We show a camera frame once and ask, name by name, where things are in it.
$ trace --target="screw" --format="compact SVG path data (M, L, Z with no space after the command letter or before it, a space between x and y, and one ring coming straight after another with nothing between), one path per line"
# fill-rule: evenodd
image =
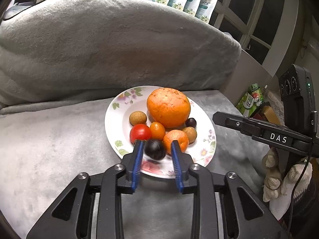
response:
M87 178L87 173L86 173L86 172L81 172L81 173L79 173L79 174L78 174L78 178L79 178L80 180L86 179L86 178Z
M200 168L200 165L199 164L192 164L190 166L190 168L193 169L193 170L198 170Z
M120 170L123 170L123 169L124 169L124 166L123 166L123 164L116 164L116 165L114 166L114 168L115 168L115 170L120 171Z
M227 173L228 178L235 179L237 177L237 173L235 172L228 172Z

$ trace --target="red tomato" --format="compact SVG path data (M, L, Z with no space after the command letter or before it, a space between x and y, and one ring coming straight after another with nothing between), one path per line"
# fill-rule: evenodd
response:
M130 131L130 141L134 144L136 139L148 140L152 138L151 129L145 124L137 124Z

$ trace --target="white floral plate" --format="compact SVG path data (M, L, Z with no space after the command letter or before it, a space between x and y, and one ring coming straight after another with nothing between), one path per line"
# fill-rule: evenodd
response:
M146 100L157 88L160 87L140 86L128 89L116 96L107 108L105 114L106 136L120 158L133 151L133 145L130 143L130 130L132 128L129 122L130 114L134 111L142 111L147 115L146 124L150 126L152 123L152 117L146 107ZM202 108L191 99L189 102L191 104L189 117L195 118L197 121L197 139L188 146L186 153L192 156L194 163L206 166L215 153L215 130ZM158 178L175 178L172 158L168 155L158 162L144 155L141 172Z

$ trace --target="sofa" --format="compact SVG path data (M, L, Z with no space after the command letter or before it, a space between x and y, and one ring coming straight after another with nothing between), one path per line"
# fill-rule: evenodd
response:
M240 115L219 91L240 53L231 36L146 0L45 0L2 21L0 210L8 224L24 239L78 173L120 162L104 117L127 88L176 88L210 120L216 111ZM213 125L207 168L234 171L261 195L269 147ZM125 238L188 237L192 202L174 180L142 174L136 193L122 196Z

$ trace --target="orange cherry tomato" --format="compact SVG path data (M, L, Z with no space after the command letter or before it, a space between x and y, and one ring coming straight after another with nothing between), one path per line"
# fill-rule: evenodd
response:
M150 129L152 132L152 138L153 139L159 139L162 140L165 136L165 128L164 126L159 122L153 122L150 125Z

